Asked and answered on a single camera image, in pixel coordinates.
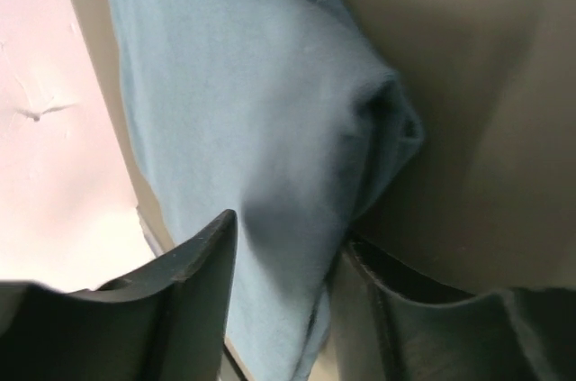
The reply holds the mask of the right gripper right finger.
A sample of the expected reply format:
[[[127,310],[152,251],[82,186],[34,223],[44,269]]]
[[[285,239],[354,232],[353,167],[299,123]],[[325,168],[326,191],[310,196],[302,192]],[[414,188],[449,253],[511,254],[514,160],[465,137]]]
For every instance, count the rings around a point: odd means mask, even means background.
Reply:
[[[333,269],[331,327],[344,380],[572,380],[575,293],[471,295],[352,238]]]

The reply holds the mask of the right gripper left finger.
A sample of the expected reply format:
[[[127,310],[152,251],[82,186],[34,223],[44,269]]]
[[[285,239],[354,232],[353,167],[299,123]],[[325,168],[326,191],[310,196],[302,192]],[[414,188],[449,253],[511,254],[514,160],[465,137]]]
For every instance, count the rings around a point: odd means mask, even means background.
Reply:
[[[227,210],[95,290],[1,284],[4,380],[214,380],[236,257]]]

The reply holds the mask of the grey-blue t-shirt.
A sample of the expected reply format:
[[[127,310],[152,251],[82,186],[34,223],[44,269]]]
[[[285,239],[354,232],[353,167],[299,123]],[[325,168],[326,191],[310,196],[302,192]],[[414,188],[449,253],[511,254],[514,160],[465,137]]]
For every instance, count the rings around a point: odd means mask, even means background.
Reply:
[[[238,215],[227,337],[258,380],[305,380],[350,223],[421,120],[341,0],[109,0],[134,156],[175,243]]]

